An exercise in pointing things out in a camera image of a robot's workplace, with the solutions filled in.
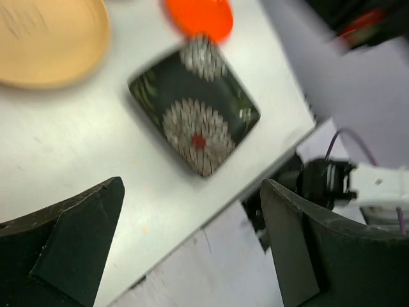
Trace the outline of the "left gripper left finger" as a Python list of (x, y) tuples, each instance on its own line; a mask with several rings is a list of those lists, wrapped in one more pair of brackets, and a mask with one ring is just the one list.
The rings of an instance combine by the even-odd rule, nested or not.
[(1, 223), (1, 306), (93, 306), (124, 195), (112, 177)]

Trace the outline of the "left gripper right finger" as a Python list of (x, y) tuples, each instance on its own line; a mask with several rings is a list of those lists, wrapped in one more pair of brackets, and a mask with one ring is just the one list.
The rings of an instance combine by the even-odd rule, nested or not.
[(285, 306), (407, 306), (408, 237), (307, 201), (273, 180), (260, 189)]

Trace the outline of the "black floral square plate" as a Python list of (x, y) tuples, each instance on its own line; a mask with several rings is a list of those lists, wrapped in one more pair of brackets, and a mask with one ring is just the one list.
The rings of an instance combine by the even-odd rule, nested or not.
[(219, 48), (203, 35), (131, 78), (128, 88), (164, 139), (201, 177), (215, 173), (260, 119)]

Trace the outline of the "yellow round plate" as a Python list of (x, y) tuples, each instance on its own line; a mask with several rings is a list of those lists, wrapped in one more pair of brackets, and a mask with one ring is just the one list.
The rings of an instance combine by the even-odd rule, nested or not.
[(110, 41), (104, 1), (1, 1), (1, 83), (71, 85), (101, 65)]

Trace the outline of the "orange round plate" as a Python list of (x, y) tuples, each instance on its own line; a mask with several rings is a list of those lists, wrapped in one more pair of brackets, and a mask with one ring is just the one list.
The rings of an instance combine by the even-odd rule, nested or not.
[(220, 43), (233, 29), (234, 17), (229, 1), (167, 0), (164, 4), (176, 27), (189, 38), (202, 34)]

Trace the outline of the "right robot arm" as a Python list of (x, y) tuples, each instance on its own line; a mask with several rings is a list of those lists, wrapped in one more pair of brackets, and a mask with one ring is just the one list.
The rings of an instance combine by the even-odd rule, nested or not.
[(408, 169), (317, 158), (297, 176), (295, 192), (326, 209), (358, 208), (367, 224), (391, 225), (408, 233)]

